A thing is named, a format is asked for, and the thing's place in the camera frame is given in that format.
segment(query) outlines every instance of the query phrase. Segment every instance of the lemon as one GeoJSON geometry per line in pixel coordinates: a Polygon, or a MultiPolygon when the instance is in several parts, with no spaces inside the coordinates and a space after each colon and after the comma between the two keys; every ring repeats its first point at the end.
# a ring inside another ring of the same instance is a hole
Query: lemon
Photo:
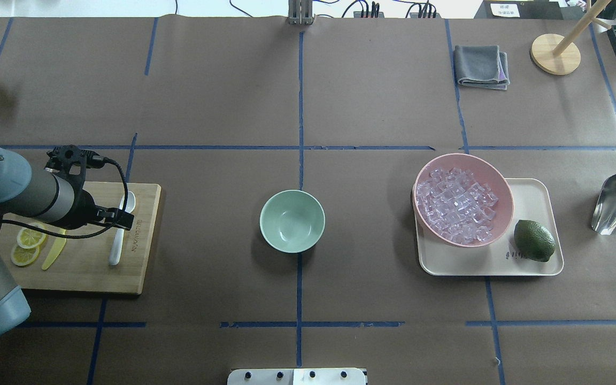
{"type": "MultiPolygon", "coordinates": [[[[43,224],[39,222],[33,222],[30,224],[34,227],[39,227],[40,229],[46,229],[43,224]]],[[[18,232],[17,236],[18,246],[22,249],[34,249],[37,246],[40,246],[44,241],[47,240],[47,235],[41,232],[36,232],[32,229],[22,228],[18,232]]]]}
{"type": "Polygon", "coordinates": [[[40,247],[24,249],[20,246],[14,246],[11,250],[11,261],[16,266],[27,266],[37,260],[40,256],[40,247]]]}
{"type": "Polygon", "coordinates": [[[515,225],[515,245],[530,260],[548,261],[555,252],[555,239],[536,221],[520,219],[515,225]]]}

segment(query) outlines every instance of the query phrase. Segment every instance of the round wooden base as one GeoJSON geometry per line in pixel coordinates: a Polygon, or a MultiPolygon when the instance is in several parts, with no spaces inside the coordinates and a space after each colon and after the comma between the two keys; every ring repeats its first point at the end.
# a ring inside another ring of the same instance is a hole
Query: round wooden base
{"type": "Polygon", "coordinates": [[[572,73],[581,63],[581,53],[574,43],[570,44],[560,56],[553,56],[553,50],[564,39],[557,34],[536,37],[531,44],[531,58],[538,67],[553,75],[572,73]]]}

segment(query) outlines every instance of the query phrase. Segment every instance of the white label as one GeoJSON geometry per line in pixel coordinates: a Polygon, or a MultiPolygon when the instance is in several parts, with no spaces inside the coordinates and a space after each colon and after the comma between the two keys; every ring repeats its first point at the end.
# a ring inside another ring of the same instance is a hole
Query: white label
{"type": "Polygon", "coordinates": [[[491,13],[499,17],[520,17],[520,10],[516,4],[491,4],[491,13]]]}

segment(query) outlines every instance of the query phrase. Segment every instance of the bowl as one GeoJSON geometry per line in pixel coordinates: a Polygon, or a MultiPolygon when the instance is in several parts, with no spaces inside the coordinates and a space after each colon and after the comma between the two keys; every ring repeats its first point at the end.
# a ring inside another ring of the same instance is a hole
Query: bowl
{"type": "Polygon", "coordinates": [[[270,246],[285,253],[300,253],[313,247],[325,231],[325,211],[309,193],[286,190],[267,200],[260,225],[270,246]]]}
{"type": "Polygon", "coordinates": [[[477,158],[477,156],[472,156],[465,153],[449,153],[438,156],[427,163],[420,170],[420,173],[418,173],[418,177],[415,179],[415,183],[413,185],[413,207],[415,210],[415,217],[417,218],[418,223],[423,226],[423,231],[425,231],[426,234],[433,234],[444,243],[451,244],[456,247],[482,247],[493,243],[505,234],[508,226],[513,220],[513,212],[515,210],[513,194],[503,175],[501,175],[501,173],[487,161],[477,158]],[[431,227],[430,224],[428,224],[425,216],[422,215],[420,208],[416,204],[418,201],[418,191],[416,186],[418,183],[430,179],[430,171],[437,168],[450,171],[454,167],[464,171],[472,171],[472,173],[474,173],[475,180],[477,180],[477,182],[482,186],[485,183],[488,184],[491,191],[496,195],[496,197],[498,197],[498,202],[491,208],[496,212],[496,216],[492,220],[494,228],[491,230],[491,234],[493,236],[487,241],[480,242],[475,239],[470,244],[460,244],[443,238],[435,229],[431,227]]]}

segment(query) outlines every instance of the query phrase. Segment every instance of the white spoon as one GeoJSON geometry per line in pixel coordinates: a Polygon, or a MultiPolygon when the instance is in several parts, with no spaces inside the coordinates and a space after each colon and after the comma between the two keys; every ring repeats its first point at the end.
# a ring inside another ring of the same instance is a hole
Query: white spoon
{"type": "MultiPolygon", "coordinates": [[[[120,204],[118,207],[122,207],[122,203],[125,200],[125,195],[120,198],[120,204]]],[[[135,209],[135,205],[137,201],[135,199],[135,195],[132,191],[127,192],[127,207],[125,208],[125,212],[132,212],[135,209]]],[[[120,254],[122,254],[122,237],[125,234],[124,229],[118,229],[115,233],[115,238],[113,238],[113,247],[111,247],[111,253],[108,255],[108,265],[115,266],[120,262],[120,254]]]]}

